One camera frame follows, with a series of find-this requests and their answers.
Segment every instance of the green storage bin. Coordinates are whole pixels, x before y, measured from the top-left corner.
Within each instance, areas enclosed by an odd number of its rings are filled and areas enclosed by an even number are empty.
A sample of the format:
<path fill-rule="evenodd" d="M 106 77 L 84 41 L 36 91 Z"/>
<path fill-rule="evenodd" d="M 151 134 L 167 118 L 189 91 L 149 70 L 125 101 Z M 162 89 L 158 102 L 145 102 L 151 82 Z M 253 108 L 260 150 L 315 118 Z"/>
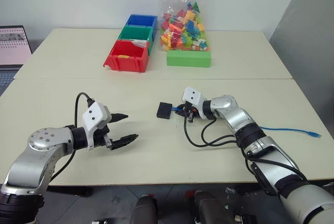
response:
<path fill-rule="evenodd" d="M 147 40 L 150 43 L 148 47 L 148 54 L 150 54 L 153 46 L 153 30 L 154 28 L 152 27 L 125 26 L 118 39 Z"/>
<path fill-rule="evenodd" d="M 211 52 L 206 51 L 167 51 L 167 66 L 210 67 Z"/>

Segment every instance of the stacked bins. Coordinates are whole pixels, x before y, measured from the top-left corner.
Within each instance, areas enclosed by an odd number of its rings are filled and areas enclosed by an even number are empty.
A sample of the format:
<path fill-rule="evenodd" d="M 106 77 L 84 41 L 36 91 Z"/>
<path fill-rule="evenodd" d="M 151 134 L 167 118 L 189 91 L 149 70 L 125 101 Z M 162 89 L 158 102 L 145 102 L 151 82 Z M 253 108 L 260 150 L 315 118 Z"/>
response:
<path fill-rule="evenodd" d="M 132 14 L 103 66 L 113 70 L 145 72 L 156 24 L 157 16 Z"/>

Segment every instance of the table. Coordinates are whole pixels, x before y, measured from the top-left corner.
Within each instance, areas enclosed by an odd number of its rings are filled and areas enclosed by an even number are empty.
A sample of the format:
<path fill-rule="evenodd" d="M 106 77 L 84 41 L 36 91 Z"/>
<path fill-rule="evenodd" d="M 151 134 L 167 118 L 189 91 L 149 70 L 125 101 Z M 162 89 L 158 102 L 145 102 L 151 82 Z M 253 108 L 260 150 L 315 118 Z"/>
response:
<path fill-rule="evenodd" d="M 116 140 L 132 133 L 139 137 L 114 151 L 105 147 L 78 151 L 69 167 L 51 185 L 255 181 L 234 144 L 198 149 L 185 138 L 183 118 L 175 114 L 170 120 L 156 118 L 159 102 L 178 105 L 186 86 L 201 91 L 208 99 L 234 95 L 239 106 L 259 125 L 294 127 L 322 134 L 318 139 L 295 132 L 266 131 L 309 179 L 334 177 L 334 141 L 292 79 L 16 79 L 0 97 L 0 179 L 4 180 L 33 131 L 73 123 L 75 97 L 85 91 L 107 105 L 111 112 L 129 115 L 128 119 L 109 124 L 111 138 Z M 79 115 L 85 109 L 83 99 Z M 188 124 L 194 141 L 199 142 L 200 131 L 207 123 L 196 120 Z M 213 139 L 228 134 L 229 130 L 223 120 L 218 120 L 207 132 L 206 138 Z M 68 158 L 62 158 L 57 168 Z"/>
<path fill-rule="evenodd" d="M 262 32 L 209 31 L 210 68 L 166 65 L 155 40 L 145 73 L 103 69 L 120 30 L 54 29 L 21 68 L 16 79 L 290 79 Z"/>

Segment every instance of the blue storage bin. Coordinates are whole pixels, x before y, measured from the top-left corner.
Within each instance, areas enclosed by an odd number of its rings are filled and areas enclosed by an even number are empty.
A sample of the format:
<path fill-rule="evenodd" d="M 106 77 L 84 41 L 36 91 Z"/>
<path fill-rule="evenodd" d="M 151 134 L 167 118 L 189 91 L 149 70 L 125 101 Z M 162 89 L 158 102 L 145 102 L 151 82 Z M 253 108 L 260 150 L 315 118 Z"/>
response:
<path fill-rule="evenodd" d="M 153 40 L 155 35 L 155 30 L 157 27 L 157 16 L 153 15 L 138 15 L 131 14 L 125 26 L 139 26 L 139 27 L 152 27 L 153 28 Z"/>

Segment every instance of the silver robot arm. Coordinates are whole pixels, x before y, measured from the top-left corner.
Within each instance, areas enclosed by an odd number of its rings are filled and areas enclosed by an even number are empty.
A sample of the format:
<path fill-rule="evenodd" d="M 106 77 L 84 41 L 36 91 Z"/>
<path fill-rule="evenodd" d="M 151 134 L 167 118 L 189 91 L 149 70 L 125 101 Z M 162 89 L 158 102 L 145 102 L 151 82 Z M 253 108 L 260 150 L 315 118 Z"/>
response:
<path fill-rule="evenodd" d="M 106 146 L 113 150 L 138 137 L 133 134 L 113 142 L 107 136 L 107 123 L 127 115 L 111 114 L 106 106 L 92 99 L 88 106 L 82 116 L 83 127 L 49 127 L 29 136 L 26 149 L 13 163 L 0 191 L 0 223 L 34 223 L 61 157 L 83 148 Z"/>
<path fill-rule="evenodd" d="M 207 100 L 187 87 L 182 100 L 195 107 L 202 119 L 226 120 L 245 159 L 252 162 L 250 168 L 261 187 L 268 195 L 279 195 L 296 223 L 334 223 L 334 197 L 309 184 L 296 163 L 265 135 L 234 97 L 224 95 Z"/>

